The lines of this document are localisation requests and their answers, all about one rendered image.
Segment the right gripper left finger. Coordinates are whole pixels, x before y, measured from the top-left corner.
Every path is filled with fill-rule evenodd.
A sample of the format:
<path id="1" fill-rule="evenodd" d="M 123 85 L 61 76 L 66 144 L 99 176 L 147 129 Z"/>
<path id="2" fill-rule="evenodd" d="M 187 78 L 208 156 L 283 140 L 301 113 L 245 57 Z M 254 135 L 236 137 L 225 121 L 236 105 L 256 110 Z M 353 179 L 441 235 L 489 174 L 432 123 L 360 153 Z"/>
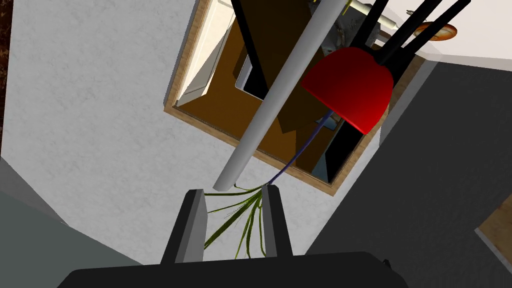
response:
<path id="1" fill-rule="evenodd" d="M 161 264 L 201 262 L 208 212 L 203 189 L 190 189 L 180 206 Z"/>

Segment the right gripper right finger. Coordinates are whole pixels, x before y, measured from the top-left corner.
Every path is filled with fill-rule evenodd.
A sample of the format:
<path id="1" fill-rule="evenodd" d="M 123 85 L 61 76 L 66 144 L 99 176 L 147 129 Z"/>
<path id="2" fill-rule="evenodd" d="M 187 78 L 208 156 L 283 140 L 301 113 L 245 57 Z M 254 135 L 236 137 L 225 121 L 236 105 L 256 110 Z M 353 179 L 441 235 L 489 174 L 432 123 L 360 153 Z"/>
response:
<path id="1" fill-rule="evenodd" d="M 262 189 L 262 222 L 266 257 L 292 257 L 289 230 L 276 185 L 265 185 Z"/>

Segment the green plant with purple stem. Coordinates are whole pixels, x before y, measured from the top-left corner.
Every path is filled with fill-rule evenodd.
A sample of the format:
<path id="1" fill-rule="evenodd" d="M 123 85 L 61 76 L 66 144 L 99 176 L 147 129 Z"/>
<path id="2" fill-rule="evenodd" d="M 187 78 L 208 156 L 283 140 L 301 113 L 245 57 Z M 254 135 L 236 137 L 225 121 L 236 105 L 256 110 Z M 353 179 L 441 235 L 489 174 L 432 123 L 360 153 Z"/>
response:
<path id="1" fill-rule="evenodd" d="M 309 138 L 306 140 L 306 142 L 303 144 L 303 146 L 296 152 L 295 156 L 268 182 L 252 189 L 244 189 L 236 184 L 233 186 L 237 189 L 240 189 L 240 192 L 235 193 L 229 193 L 229 192 L 223 192 L 223 193 L 205 193 L 205 196 L 237 196 L 237 195 L 247 195 L 251 194 L 251 196 L 241 202 L 211 210 L 209 213 L 215 213 L 219 212 L 221 210 L 226 210 L 229 208 L 236 207 L 236 210 L 232 211 L 228 217 L 229 219 L 220 226 L 210 237 L 208 240 L 206 240 L 204 244 L 204 249 L 206 250 L 220 235 L 225 232 L 235 221 L 237 221 L 247 210 L 249 210 L 249 215 L 247 217 L 247 220 L 245 222 L 244 229 L 242 231 L 242 235 L 240 237 L 240 241 L 236 250 L 235 258 L 238 257 L 238 254 L 240 253 L 240 249 L 242 247 L 242 243 L 245 242 L 245 254 L 248 256 L 248 258 L 251 258 L 250 253 L 250 246 L 251 246 L 251 237 L 252 237 L 252 230 L 254 226 L 255 221 L 255 215 L 258 215 L 258 234 L 259 234 L 259 244 L 260 244 L 260 251 L 262 255 L 265 257 L 267 256 L 264 245 L 263 245 L 263 213 L 262 213 L 262 207 L 263 207 L 263 189 L 267 188 L 269 185 L 272 185 L 274 181 L 281 176 L 291 165 L 298 159 L 298 157 L 301 155 L 301 153 L 308 147 L 308 145 L 312 142 L 312 140 L 317 136 L 321 128 L 324 126 L 324 124 L 331 118 L 331 116 L 334 114 L 333 110 L 328 110 L 326 114 L 317 122 L 316 128 L 313 130 Z"/>

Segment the grey round pole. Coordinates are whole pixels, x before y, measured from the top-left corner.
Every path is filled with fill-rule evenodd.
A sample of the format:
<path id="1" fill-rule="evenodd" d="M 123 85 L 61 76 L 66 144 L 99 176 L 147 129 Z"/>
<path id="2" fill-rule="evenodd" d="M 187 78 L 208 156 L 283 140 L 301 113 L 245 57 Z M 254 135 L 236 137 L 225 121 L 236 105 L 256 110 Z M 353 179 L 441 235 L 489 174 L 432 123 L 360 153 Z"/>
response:
<path id="1" fill-rule="evenodd" d="M 213 185 L 214 190 L 226 192 L 238 180 L 346 2 L 347 0 L 321 0 L 300 37 L 297 38 L 238 146 L 219 174 Z"/>

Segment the red chair with black legs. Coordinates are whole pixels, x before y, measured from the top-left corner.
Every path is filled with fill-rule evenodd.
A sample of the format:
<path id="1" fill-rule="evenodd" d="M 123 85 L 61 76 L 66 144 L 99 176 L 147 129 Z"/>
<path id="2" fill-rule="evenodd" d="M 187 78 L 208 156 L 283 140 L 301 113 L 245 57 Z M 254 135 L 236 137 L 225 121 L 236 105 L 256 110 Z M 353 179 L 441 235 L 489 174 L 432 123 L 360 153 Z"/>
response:
<path id="1" fill-rule="evenodd" d="M 457 0 L 418 35 L 413 33 L 442 0 L 423 3 L 378 50 L 366 46 L 389 0 L 375 0 L 348 47 L 320 60 L 303 78 L 302 87 L 362 134 L 379 122 L 395 85 L 420 48 L 459 14 L 471 0 Z"/>

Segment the brown bread loaf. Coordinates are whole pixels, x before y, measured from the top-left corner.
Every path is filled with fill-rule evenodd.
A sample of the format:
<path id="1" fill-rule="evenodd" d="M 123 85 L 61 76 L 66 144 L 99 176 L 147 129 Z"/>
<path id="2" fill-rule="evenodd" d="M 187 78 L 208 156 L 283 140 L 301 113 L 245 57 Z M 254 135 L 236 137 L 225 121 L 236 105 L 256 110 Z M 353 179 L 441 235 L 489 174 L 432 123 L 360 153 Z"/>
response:
<path id="1" fill-rule="evenodd" d="M 414 37 L 418 37 L 428 26 L 430 26 L 433 22 L 426 21 L 423 22 L 415 31 L 413 32 Z M 437 32 L 430 41 L 446 41 L 454 38 L 458 33 L 458 30 L 451 24 L 444 25 L 439 32 Z"/>

